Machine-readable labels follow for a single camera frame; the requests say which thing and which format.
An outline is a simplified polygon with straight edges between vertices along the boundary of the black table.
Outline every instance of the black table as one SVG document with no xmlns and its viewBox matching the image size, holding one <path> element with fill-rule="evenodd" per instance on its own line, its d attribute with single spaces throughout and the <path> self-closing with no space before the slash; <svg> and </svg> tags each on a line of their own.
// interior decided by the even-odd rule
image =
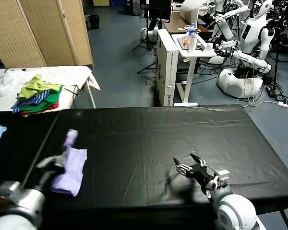
<svg viewBox="0 0 288 230">
<path fill-rule="evenodd" d="M 288 208 L 288 169 L 240 105 L 68 110 L 55 118 L 49 118 L 49 135 L 34 162 L 60 154 L 70 128 L 79 131 L 75 148 L 88 149 L 88 159 L 77 197 L 48 196 L 46 229 L 54 223 L 78 229 L 100 223 L 198 226 L 213 211 L 199 185 L 177 175 L 173 162 L 193 164 L 192 151 L 213 170 L 229 170 L 234 193 L 250 199 L 258 215 Z M 3 136 L 0 144 L 10 139 Z M 25 138 L 19 142 L 24 146 Z M 29 187 L 36 172 L 27 176 Z"/>
<path fill-rule="evenodd" d="M 26 180 L 58 115 L 48 113 L 22 117 L 0 112 L 0 126 L 7 127 L 0 139 L 0 184 Z"/>
</svg>

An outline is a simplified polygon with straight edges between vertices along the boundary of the white desk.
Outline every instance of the white desk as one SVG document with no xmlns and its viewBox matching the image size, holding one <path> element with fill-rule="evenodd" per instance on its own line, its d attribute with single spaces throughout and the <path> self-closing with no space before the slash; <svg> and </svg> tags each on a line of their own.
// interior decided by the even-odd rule
<svg viewBox="0 0 288 230">
<path fill-rule="evenodd" d="M 185 86 L 185 90 L 183 90 L 181 83 L 176 83 L 179 95 L 181 97 L 182 103 L 174 103 L 174 106 L 198 106 L 198 103 L 190 103 L 188 102 L 189 94 L 190 94 L 190 89 L 192 86 L 192 81 L 193 81 L 193 76 L 194 76 L 194 70 L 195 70 L 195 63 L 197 58 L 210 58 L 210 57 L 215 57 L 216 53 L 214 51 L 210 52 L 203 52 L 200 49 L 196 50 L 195 53 L 189 53 L 188 50 L 183 50 L 177 40 L 177 38 L 184 37 L 185 34 L 173 34 L 172 38 L 175 42 L 175 44 L 178 47 L 179 53 L 183 58 L 186 58 L 184 61 L 190 61 L 190 66 L 189 66 L 189 71 L 188 71 L 188 77 L 187 77 L 187 83 Z M 198 36 L 198 43 L 202 43 L 202 45 L 206 48 L 207 43 L 200 37 Z"/>
<path fill-rule="evenodd" d="M 0 69 L 0 77 L 4 75 L 4 71 L 6 69 Z M 90 88 L 88 86 L 88 83 L 86 82 L 86 89 L 88 92 L 89 99 L 92 101 L 93 107 L 95 106 L 94 99 L 91 97 Z M 72 93 L 78 92 L 78 87 L 76 86 L 63 86 L 63 89 L 60 93 L 59 97 L 59 109 L 70 109 L 72 106 L 73 100 L 75 98 L 75 95 Z M 11 107 L 15 104 L 17 101 L 16 93 L 12 93 L 7 96 L 0 97 L 0 111 L 11 111 Z"/>
</svg>

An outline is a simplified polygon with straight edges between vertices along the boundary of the table leg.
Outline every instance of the table leg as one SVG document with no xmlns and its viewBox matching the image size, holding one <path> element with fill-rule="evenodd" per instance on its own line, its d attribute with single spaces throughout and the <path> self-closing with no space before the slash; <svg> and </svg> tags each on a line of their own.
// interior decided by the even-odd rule
<svg viewBox="0 0 288 230">
<path fill-rule="evenodd" d="M 192 81 L 193 81 L 193 76 L 194 76 L 196 60 L 197 60 L 197 58 L 192 58 L 190 60 L 189 72 L 188 72 L 188 77 L 187 77 L 187 84 L 186 84 L 186 87 L 184 89 L 184 97 L 183 97 L 183 100 L 182 100 L 183 103 L 187 103 L 188 102 L 190 89 L 191 89 L 191 86 L 192 86 Z"/>
<path fill-rule="evenodd" d="M 85 83 L 86 83 L 86 92 L 87 92 L 88 99 L 91 101 L 93 108 L 96 109 L 95 101 L 93 98 L 93 94 L 92 94 L 90 85 L 88 83 L 88 79 L 86 80 Z"/>
<path fill-rule="evenodd" d="M 188 102 L 190 89 L 191 89 L 192 81 L 194 77 L 195 64 L 197 63 L 197 59 L 199 60 L 199 58 L 191 58 L 190 60 L 190 66 L 189 66 L 187 83 L 186 83 L 185 89 L 183 90 L 181 83 L 176 84 L 182 103 L 175 103 L 174 106 L 198 106 L 198 103 Z"/>
</svg>

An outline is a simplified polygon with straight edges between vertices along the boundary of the gray floor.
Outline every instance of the gray floor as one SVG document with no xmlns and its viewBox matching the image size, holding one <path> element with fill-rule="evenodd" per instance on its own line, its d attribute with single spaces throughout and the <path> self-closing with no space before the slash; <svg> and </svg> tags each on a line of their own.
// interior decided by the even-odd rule
<svg viewBox="0 0 288 230">
<path fill-rule="evenodd" d="M 140 29 L 145 21 L 139 17 L 128 16 L 123 8 L 99 7 L 87 10 L 88 14 L 98 14 L 100 29 L 89 31 L 91 48 L 94 56 L 94 75 L 100 84 L 101 91 L 92 89 L 98 108 L 154 106 L 153 84 L 146 86 L 145 81 L 154 76 L 150 70 L 137 75 L 136 72 L 154 62 L 152 52 L 138 48 Z M 288 53 L 281 59 L 288 59 Z M 178 75 L 183 80 L 186 75 Z M 202 76 L 202 81 L 211 76 Z M 278 83 L 283 86 L 288 96 L 288 63 L 281 63 L 278 71 Z M 269 100 L 264 91 L 258 103 Z M 175 101 L 179 102 L 177 93 Z M 216 79 L 193 85 L 190 102 L 199 105 L 242 104 L 237 99 L 223 94 L 216 87 Z M 77 108 L 90 108 L 86 95 L 80 93 L 75 100 Z M 288 109 L 272 103 L 264 103 L 256 108 L 248 107 L 246 112 L 270 142 L 272 147 L 288 167 Z M 269 230 L 287 229 L 279 213 L 261 215 L 260 219 Z"/>
</svg>

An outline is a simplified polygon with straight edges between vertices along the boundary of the black tablecloth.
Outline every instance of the black tablecloth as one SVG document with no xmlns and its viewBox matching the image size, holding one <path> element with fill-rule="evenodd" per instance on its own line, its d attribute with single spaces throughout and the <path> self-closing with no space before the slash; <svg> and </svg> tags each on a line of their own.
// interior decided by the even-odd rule
<svg viewBox="0 0 288 230">
<path fill-rule="evenodd" d="M 0 184 L 23 182 L 59 113 L 22 117 L 0 112 L 0 126 L 7 130 L 0 139 Z"/>
<path fill-rule="evenodd" d="M 234 193 L 258 214 L 288 207 L 288 169 L 240 105 L 62 111 L 40 159 L 60 152 L 69 128 L 79 131 L 75 147 L 88 149 L 83 183 L 77 197 L 52 194 L 49 210 L 210 207 L 174 166 L 173 157 L 194 164 L 192 151 L 229 170 Z"/>
</svg>

